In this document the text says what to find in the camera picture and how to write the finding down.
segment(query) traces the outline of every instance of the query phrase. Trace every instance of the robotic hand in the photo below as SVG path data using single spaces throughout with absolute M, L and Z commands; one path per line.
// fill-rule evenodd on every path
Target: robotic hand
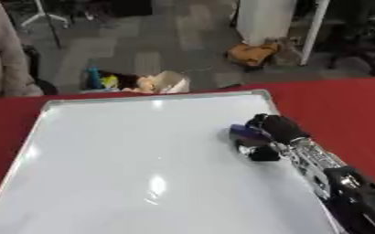
M 349 234 L 375 234 L 375 183 L 324 150 L 292 120 L 257 114 L 244 126 L 233 124 L 230 138 L 255 162 L 290 158 Z
M 297 123 L 280 115 L 257 114 L 246 123 L 246 127 L 264 130 L 274 141 L 281 144 L 291 144 L 310 136 Z

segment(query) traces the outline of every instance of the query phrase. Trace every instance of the blue bottle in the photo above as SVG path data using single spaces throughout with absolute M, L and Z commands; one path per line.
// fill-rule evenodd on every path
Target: blue bottle
M 102 89 L 98 69 L 96 67 L 90 67 L 90 68 L 88 68 L 88 74 L 89 74 L 89 78 L 90 78 L 91 88 Z

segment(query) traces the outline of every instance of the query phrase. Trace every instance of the person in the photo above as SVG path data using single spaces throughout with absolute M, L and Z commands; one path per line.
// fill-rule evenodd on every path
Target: person
M 40 95 L 42 90 L 28 73 L 21 42 L 0 3 L 0 97 Z

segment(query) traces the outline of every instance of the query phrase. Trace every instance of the red table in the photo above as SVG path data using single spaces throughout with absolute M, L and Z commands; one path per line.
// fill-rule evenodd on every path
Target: red table
M 299 122 L 327 150 L 375 179 L 375 79 L 268 83 L 278 110 Z M 42 105 L 53 99 L 130 97 L 134 93 L 0 99 L 0 183 Z

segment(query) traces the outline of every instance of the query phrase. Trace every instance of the whiteboard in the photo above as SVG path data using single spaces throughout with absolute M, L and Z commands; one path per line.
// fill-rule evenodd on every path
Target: whiteboard
M 287 160 L 232 148 L 262 112 L 263 91 L 53 101 L 0 186 L 0 233 L 333 233 Z

